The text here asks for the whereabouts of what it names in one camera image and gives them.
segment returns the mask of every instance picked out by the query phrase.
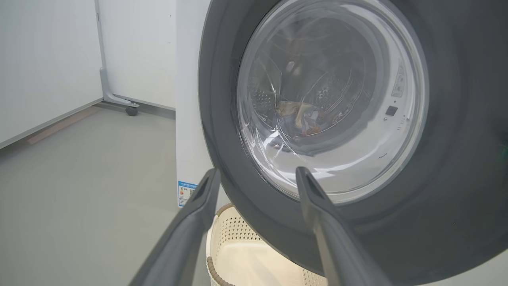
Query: laundry basket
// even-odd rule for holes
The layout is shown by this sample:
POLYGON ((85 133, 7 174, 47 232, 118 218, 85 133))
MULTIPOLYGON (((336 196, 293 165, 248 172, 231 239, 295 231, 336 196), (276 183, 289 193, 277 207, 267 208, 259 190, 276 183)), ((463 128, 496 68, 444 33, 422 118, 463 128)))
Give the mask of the laundry basket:
POLYGON ((326 278, 301 268, 266 244, 229 204, 206 237, 212 286, 326 286, 326 278))

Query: front-loading washing machine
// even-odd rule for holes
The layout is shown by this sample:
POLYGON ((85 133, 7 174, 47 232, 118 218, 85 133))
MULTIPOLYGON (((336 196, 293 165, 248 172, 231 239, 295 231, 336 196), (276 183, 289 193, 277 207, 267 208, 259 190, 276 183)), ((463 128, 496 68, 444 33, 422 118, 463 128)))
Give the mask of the front-loading washing machine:
POLYGON ((394 284, 505 284, 507 8, 177 2, 179 188, 219 168, 218 204, 322 274, 304 166, 394 284))

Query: energy label sticker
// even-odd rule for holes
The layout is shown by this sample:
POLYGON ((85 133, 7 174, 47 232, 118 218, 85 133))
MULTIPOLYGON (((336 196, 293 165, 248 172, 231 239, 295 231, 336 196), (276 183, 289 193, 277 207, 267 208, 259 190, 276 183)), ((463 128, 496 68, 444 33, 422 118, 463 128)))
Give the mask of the energy label sticker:
POLYGON ((183 208, 185 203, 187 203, 188 199, 194 192, 194 190, 198 186, 191 183, 186 183, 182 181, 178 181, 178 207, 183 208))

